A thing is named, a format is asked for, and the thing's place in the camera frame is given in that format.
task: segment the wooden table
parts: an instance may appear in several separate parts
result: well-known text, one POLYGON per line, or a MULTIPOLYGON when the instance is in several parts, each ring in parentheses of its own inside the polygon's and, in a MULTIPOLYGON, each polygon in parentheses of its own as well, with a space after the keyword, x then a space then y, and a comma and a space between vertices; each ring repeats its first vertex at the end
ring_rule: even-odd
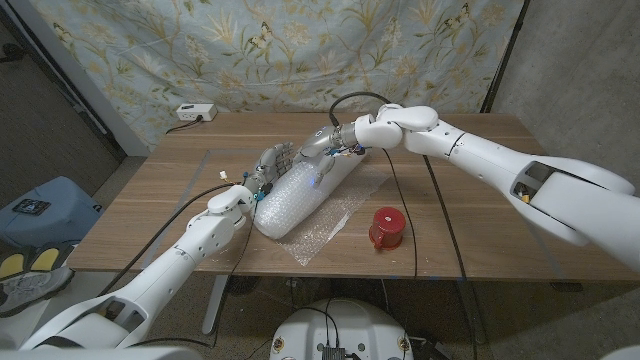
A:
MULTIPOLYGON (((352 121, 356 114, 341 114, 352 121)), ((442 115, 470 133, 518 151, 542 154, 531 134, 510 115, 442 115)), ((222 183, 219 172, 241 179, 261 152, 276 143, 299 146, 319 127, 326 114, 218 114, 213 122, 168 135, 125 186, 105 214, 71 255, 77 270, 118 271, 158 228, 191 196, 222 183)), ((398 147, 389 151, 413 219, 417 242, 417 274, 423 279, 461 276, 433 183, 420 155, 398 147)), ((374 151, 365 162, 391 174, 386 157, 374 151)), ((532 236, 520 216, 496 191, 446 161, 432 164, 467 276, 483 280, 639 280, 593 245, 575 247, 544 235, 532 236)), ((183 233, 187 221, 206 207, 196 201, 179 216, 156 251, 157 257, 183 233)), ((358 209, 346 226, 309 262, 301 266, 279 245, 253 230, 235 273, 243 275, 327 277, 412 277, 413 239, 409 226, 402 245, 376 251, 368 239, 374 212, 383 206, 402 208, 390 177, 358 209)), ((238 260, 249 226, 238 231, 228 248, 205 260, 197 270, 228 274, 238 260)), ((134 266, 139 269, 145 257, 134 266)))

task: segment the wire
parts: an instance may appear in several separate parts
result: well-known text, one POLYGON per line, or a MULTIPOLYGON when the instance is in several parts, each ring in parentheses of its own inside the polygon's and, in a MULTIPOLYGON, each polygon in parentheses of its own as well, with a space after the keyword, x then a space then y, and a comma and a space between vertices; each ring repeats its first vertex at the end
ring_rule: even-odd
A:
POLYGON ((131 269, 131 267, 136 263, 136 261, 138 261, 142 255, 147 251, 147 249, 149 249, 149 247, 151 247, 151 245, 156 241, 156 239, 160 236, 160 234, 162 234, 162 232, 164 232, 164 230, 173 222, 173 220, 175 220, 178 215, 180 215, 184 209, 186 209, 189 205, 191 205, 194 201, 196 201, 197 199, 203 197, 204 195, 207 195, 211 192, 214 192, 216 190, 220 190, 222 188, 225 187, 230 187, 233 186, 235 184, 231 184, 231 183, 227 183, 227 184, 222 184, 222 185, 218 185, 216 187, 213 187, 209 190, 203 191, 200 194, 194 196, 193 198, 191 198, 191 200, 187 201, 184 205, 182 205, 182 207, 180 209, 178 209, 178 211, 176 211, 170 218, 169 220, 167 220, 167 222, 164 223, 164 225, 162 225, 162 227, 160 228, 160 230, 158 230, 156 232, 155 235, 153 235, 153 237, 151 238, 151 240, 149 240, 143 247, 142 249, 140 249, 140 251, 138 252, 138 254, 136 254, 136 256, 131 259, 131 261, 129 261, 129 263, 127 264, 127 266, 124 267, 124 269, 120 270, 120 272, 118 273, 118 275, 116 275, 115 278, 113 278, 113 280, 111 280, 111 282, 109 284, 107 284, 107 286, 105 286, 104 289, 102 289, 102 291, 100 292, 100 294, 98 294, 98 296, 102 296, 104 294, 106 294, 107 292, 109 292, 109 290, 111 290, 111 288, 124 276, 124 274, 127 273, 127 271, 129 271, 129 269, 131 269))
POLYGON ((296 304, 293 301, 293 278, 289 278, 289 290, 291 291, 291 312, 296 311, 296 304))
MULTIPOLYGON (((460 275, 462 276, 462 281, 467 282, 467 273, 464 270, 464 262, 462 261, 462 254, 460 253, 460 248, 458 247, 458 241, 456 240, 456 235, 453 231, 453 226, 451 225, 451 219, 449 218, 449 212, 447 211, 447 206, 444 203, 444 198, 442 196, 442 192, 440 191, 440 187, 438 186, 438 180, 436 179, 436 174, 433 172, 433 167, 431 166, 431 162, 426 155, 423 155, 424 163, 427 165, 427 170, 429 171, 429 175, 431 176, 431 181, 433 182, 433 187, 436 189, 436 194, 438 195, 438 201, 440 202, 440 207, 442 208, 442 214, 444 215, 444 220, 447 223, 447 228, 449 228, 449 235, 451 236, 451 242, 453 242, 453 248, 456 251, 456 257, 458 258, 458 265, 460 267, 460 275)), ((472 284, 471 290, 473 292, 474 300, 476 304, 478 303, 478 295, 476 294, 476 290, 472 284)), ((469 323, 469 332, 471 336, 471 346, 473 348, 473 358, 478 358, 478 345, 476 344, 476 330, 475 324, 473 323, 473 319, 467 313, 467 309, 464 307, 464 300, 462 298, 462 293, 460 289, 458 289, 458 295, 460 297, 460 303, 462 304, 462 308, 467 317, 467 321, 469 323)))
POLYGON ((196 117, 195 120, 189 122, 188 124, 184 124, 184 125, 180 125, 180 126, 176 126, 174 128, 171 128, 171 129, 167 130, 167 132, 164 133, 164 134, 166 135, 166 134, 168 134, 170 132, 173 132, 173 131, 176 131, 176 130, 180 130, 180 129, 184 130, 185 128, 190 127, 191 125, 195 125, 195 124, 197 124, 199 122, 202 122, 202 115, 198 115, 198 117, 196 117))
MULTIPOLYGON (((370 96, 370 97, 374 97, 376 99, 382 100, 385 104, 391 103, 391 101, 389 101, 389 99, 385 98, 384 96, 380 94, 376 94, 374 92, 370 92, 370 91, 356 91, 356 92, 343 95, 337 98, 336 101, 334 101, 331 107, 329 108, 329 119, 331 119, 331 123, 333 124, 333 126, 336 126, 336 127, 340 126, 340 122, 333 114, 333 110, 335 109, 335 107, 338 104, 340 104, 342 101, 354 96, 370 96)), ((398 188, 398 193, 400 193, 400 199, 402 200, 404 211, 407 213, 407 218, 409 219, 409 225, 411 225, 411 234, 413 236, 413 278, 417 279, 418 278, 418 245, 416 244, 416 232, 413 228, 413 221, 411 221, 411 214, 409 214, 407 203, 404 201, 404 196, 402 195, 402 190, 400 189, 400 184, 398 183, 398 177, 396 176, 396 170, 393 167, 393 162, 391 161, 391 157, 389 156, 389 153, 387 152, 387 150, 382 149, 382 151, 384 151, 385 155, 387 155, 387 159, 389 160, 389 165, 391 165, 393 178, 396 181, 396 187, 398 188)))
MULTIPOLYGON (((319 309, 316 309, 316 308, 312 308, 312 307, 309 307, 309 306, 303 306, 301 308, 298 308, 298 310, 313 310, 313 311, 317 311, 319 313, 324 314, 325 319, 329 318, 331 320, 331 322, 333 323, 333 328, 336 330, 336 347, 338 347, 338 345, 340 345, 340 337, 338 336, 338 326, 336 326, 336 321, 333 320, 333 317, 331 315, 329 315, 328 312, 322 311, 322 310, 319 310, 319 309)), ((330 345, 329 345, 329 326, 328 325, 327 325, 327 347, 330 347, 330 345)))
POLYGON ((393 162, 391 161, 391 157, 387 150, 382 149, 384 154, 387 155, 387 159, 389 159, 389 165, 391 165, 391 172, 393 172, 393 179, 396 181, 396 187, 398 188, 398 193, 400 194, 400 200, 402 200, 402 206, 404 206, 404 211, 407 213, 407 219, 409 219, 409 225, 411 225, 411 235, 413 236, 413 279, 416 280, 418 278, 418 245, 416 244, 416 232, 413 228, 413 221, 411 221, 411 214, 409 214, 409 209, 407 208, 407 203, 404 201, 404 196, 402 195, 402 190, 400 189, 400 183, 398 182, 398 177, 396 176, 396 169, 393 167, 393 162))
POLYGON ((331 123, 333 124, 333 126, 335 126, 335 127, 340 126, 340 122, 338 122, 338 119, 336 118, 336 116, 333 115, 333 110, 342 101, 344 101, 344 100, 346 100, 348 98, 354 97, 354 96, 370 96, 370 97, 374 97, 376 99, 384 101, 385 104, 390 104, 391 103, 391 101, 389 101, 384 96, 376 94, 376 93, 373 93, 373 92, 369 92, 369 91, 356 91, 356 92, 352 92, 352 93, 347 94, 347 95, 343 95, 343 96, 337 98, 336 101, 334 101, 333 104, 331 105, 331 107, 329 108, 329 119, 331 119, 331 123))
MULTIPOLYGON (((256 206, 253 209, 253 213, 255 214, 258 211, 258 201, 256 201, 256 206)), ((244 247, 242 248, 242 253, 240 253, 240 258, 238 258, 238 261, 236 262, 236 264, 233 266, 233 269, 231 269, 231 272, 229 273, 229 278, 231 278, 231 276, 233 275, 233 272, 236 271, 236 268, 238 267, 238 265, 240 264, 240 261, 242 261, 242 257, 244 256, 244 252, 247 250, 247 245, 249 245, 249 239, 251 238, 251 230, 253 230, 253 223, 255 222, 255 215, 254 217, 251 219, 251 226, 249 227, 249 234, 247 235, 247 241, 245 241, 244 243, 244 247)))
MULTIPOLYGON (((329 297, 329 300, 327 300, 327 306, 325 306, 324 308, 324 325, 327 327, 327 346, 329 345, 329 320, 327 320, 327 318, 329 317, 329 304, 331 303, 331 300, 333 299, 333 293, 331 294, 331 297, 329 297)), ((338 338, 336 337, 336 347, 338 347, 338 338)))
POLYGON ((464 270, 464 263, 462 262, 462 254, 460 253, 460 248, 458 247, 458 241, 456 240, 456 235, 453 232, 453 226, 451 225, 451 219, 449 218, 449 212, 447 211, 447 206, 444 204, 444 198, 442 197, 442 192, 440 192, 440 187, 438 186, 438 180, 436 180, 436 174, 433 172, 433 168, 431 167, 431 162, 426 155, 422 155, 424 159, 424 163, 427 165, 427 170, 429 170, 429 175, 431 176, 431 181, 433 182, 433 187, 436 189, 436 194, 438 195, 438 201, 440 201, 440 207, 442 208, 442 213, 444 214, 444 220, 447 223, 447 228, 449 228, 449 235, 451 235, 451 241, 453 242, 453 248, 456 251, 456 257, 458 258, 458 266, 460 267, 460 274, 462 275, 462 280, 467 281, 467 274, 464 270))
POLYGON ((384 286, 384 279, 380 279, 380 282, 382 283, 382 291, 384 292, 384 302, 387 305, 387 313, 391 313, 391 311, 389 310, 389 298, 387 297, 387 287, 384 286))
POLYGON ((262 347, 263 347, 263 346, 265 346, 265 345, 267 345, 267 343, 269 343, 270 341, 271 341, 271 339, 267 339, 267 340, 265 340, 265 342, 263 342, 263 343, 262 343, 262 345, 260 345, 260 346, 258 346, 257 348, 255 348, 255 349, 253 350, 253 352, 251 353, 251 355, 249 355, 248 357, 244 358, 244 360, 249 360, 249 359, 251 359, 251 358, 253 357, 253 355, 255 355, 255 354, 258 352, 258 350, 262 349, 262 347))
POLYGON ((182 341, 182 342, 188 342, 188 343, 204 346, 204 347, 209 348, 209 349, 213 349, 213 346, 211 344, 207 344, 206 342, 193 340, 193 339, 187 339, 187 338, 157 338, 157 339, 141 341, 139 343, 136 343, 136 344, 133 344, 133 345, 130 345, 130 346, 127 346, 127 347, 137 347, 137 346, 143 346, 143 345, 153 344, 153 343, 156 343, 156 342, 165 342, 165 341, 182 341))

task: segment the bubble wrap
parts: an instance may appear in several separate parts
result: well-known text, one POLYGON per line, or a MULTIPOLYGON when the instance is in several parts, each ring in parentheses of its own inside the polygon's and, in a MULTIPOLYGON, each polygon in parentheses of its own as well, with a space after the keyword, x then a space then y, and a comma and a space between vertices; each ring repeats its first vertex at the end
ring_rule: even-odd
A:
POLYGON ((258 205, 255 217, 256 228, 276 239, 303 266, 345 226, 349 217, 389 177, 372 166, 359 164, 342 183, 341 179, 338 180, 339 186, 335 191, 326 193, 322 191, 322 183, 319 189, 311 186, 314 173, 313 163, 296 164, 276 182, 272 193, 258 205), (291 224, 297 226, 291 230, 291 224))

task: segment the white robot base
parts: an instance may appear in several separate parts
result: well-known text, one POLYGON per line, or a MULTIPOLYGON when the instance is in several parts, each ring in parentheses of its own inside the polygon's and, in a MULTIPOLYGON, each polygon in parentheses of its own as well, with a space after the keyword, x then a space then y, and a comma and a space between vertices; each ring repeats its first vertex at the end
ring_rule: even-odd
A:
POLYGON ((365 302, 342 298, 318 301, 285 320, 273 337, 269 359, 332 360, 345 355, 352 359, 413 359, 409 338, 397 321, 365 302), (325 309, 335 327, 325 318, 325 309))

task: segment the wall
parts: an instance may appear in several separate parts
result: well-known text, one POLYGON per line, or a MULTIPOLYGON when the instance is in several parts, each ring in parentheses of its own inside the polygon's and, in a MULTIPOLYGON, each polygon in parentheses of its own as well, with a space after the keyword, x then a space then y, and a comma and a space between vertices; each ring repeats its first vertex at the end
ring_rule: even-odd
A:
POLYGON ((640 188, 640 2, 531 2, 492 112, 640 188))

